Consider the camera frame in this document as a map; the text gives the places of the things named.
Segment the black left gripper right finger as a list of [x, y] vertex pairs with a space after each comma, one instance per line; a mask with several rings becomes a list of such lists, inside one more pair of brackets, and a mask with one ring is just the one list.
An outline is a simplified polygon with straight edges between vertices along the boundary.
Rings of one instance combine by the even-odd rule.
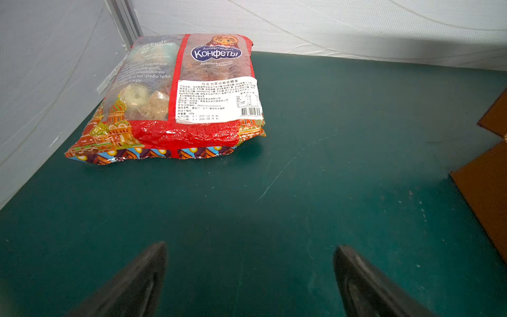
[[350, 246], [334, 252], [334, 272], [347, 316], [434, 316]]

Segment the brown wooden jewelry box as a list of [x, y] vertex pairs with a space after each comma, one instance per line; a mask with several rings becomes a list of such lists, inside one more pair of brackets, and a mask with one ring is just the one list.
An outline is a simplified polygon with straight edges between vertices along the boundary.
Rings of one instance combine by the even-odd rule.
[[506, 91], [478, 125], [499, 136], [500, 142], [450, 176], [501, 258], [506, 260]]

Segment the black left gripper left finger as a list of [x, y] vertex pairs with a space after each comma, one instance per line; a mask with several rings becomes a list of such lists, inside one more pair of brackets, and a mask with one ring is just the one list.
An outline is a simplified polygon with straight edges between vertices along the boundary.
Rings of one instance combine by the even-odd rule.
[[167, 260], [166, 243], [152, 244], [68, 315], [154, 316]]

